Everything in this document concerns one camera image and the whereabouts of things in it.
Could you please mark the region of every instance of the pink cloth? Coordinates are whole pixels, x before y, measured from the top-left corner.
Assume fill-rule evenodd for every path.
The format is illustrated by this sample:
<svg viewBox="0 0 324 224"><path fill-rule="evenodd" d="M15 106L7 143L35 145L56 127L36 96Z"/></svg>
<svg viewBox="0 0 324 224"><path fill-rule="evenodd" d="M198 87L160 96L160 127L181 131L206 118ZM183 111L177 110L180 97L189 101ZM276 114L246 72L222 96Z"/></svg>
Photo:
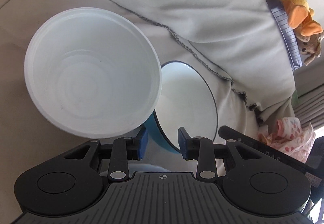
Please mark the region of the pink cloth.
<svg viewBox="0 0 324 224"><path fill-rule="evenodd" d="M298 118L285 117L277 121L275 133L269 134L267 125L261 127L258 140L305 163L315 142L315 132L311 123L302 129Z"/></svg>

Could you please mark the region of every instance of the gray curtain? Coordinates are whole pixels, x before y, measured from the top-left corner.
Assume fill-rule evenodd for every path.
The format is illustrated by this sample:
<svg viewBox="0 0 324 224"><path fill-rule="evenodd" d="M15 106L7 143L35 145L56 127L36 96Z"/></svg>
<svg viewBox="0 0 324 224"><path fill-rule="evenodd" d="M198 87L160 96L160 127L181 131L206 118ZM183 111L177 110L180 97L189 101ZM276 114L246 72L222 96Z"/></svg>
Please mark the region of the gray curtain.
<svg viewBox="0 0 324 224"><path fill-rule="evenodd" d="M301 126L312 124L314 130L324 126L324 85L304 94L294 107L295 116L300 120Z"/></svg>

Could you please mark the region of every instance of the white bowl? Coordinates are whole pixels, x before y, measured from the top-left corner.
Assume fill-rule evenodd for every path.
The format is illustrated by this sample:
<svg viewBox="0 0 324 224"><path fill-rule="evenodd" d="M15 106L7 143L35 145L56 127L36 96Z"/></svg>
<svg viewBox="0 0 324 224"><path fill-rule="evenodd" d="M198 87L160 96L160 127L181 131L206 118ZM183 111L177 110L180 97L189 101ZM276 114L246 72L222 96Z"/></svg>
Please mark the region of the white bowl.
<svg viewBox="0 0 324 224"><path fill-rule="evenodd" d="M147 37L99 8L50 18L25 56L25 81L38 110L55 126L109 138L141 125L161 92L161 67Z"/></svg>
<svg viewBox="0 0 324 224"><path fill-rule="evenodd" d="M183 62L162 67L162 91L155 107L157 125L169 144L179 151L178 129L191 137L214 141L218 117L214 97L201 75Z"/></svg>

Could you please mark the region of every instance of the fabric frayed edge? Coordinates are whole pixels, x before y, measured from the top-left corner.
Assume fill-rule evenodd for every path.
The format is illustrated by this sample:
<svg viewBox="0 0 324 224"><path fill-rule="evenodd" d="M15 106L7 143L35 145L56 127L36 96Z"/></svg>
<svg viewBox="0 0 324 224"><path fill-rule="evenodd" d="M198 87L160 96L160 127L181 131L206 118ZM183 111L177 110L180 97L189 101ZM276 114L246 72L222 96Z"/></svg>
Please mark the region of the fabric frayed edge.
<svg viewBox="0 0 324 224"><path fill-rule="evenodd" d="M185 45L180 39L179 39L179 35L173 30L173 29L171 29L169 26L167 26L167 25L164 25L164 24L161 24L161 23L158 23L158 22L156 22L156 21L153 21L153 20L150 20L150 19L148 19L148 18L146 18L146 17L144 17L144 16L142 16L142 15L140 15L140 14L138 14L138 13L136 13L136 12L134 12L134 11L132 11L132 10L129 10L129 9L127 9L127 8L124 8L123 6L121 6L121 5L118 5L119 7L121 7L121 8L123 8L123 9L126 9L128 12L130 12L130 13L132 13L132 14L134 14L134 15L136 15L136 16L138 16L140 19L142 19L142 20L144 20L144 21L146 21L146 22L148 22L148 23L150 23L150 24L152 24L152 25L154 25L154 26L158 26L158 27L163 27L163 28L165 28L165 29L167 29L170 33L171 33L171 35L174 37L174 39L176 40L176 42L179 44L179 45L181 45L182 47L184 47L188 52L190 52L193 56L194 56L194 58L196 59L196 60L198 60L208 71L210 71L211 73L213 73L214 75L216 75L217 77L219 77L219 78L221 78L221 79L223 79L223 80L226 80L226 81L230 81L230 83L231 83L231 87L233 87L233 85L234 85L234 81L232 80L232 79L230 79L230 78L227 78L227 77L224 77L224 76L222 76L222 75L220 75L218 72L216 72L216 71L214 71L214 70L212 70L209 66L208 66L208 64L207 63L205 63L201 58L199 58L199 56L191 49L191 48L189 48L187 45ZM235 94L237 94L238 96L239 96L239 98L241 98L243 101L244 101L244 103L245 103L245 106L250 110L250 111L254 111L256 108L257 108L257 104L256 103L251 103L250 105L247 105L247 95L246 95L246 92L245 91L236 91L234 88L231 88L231 90L235 93Z"/></svg>

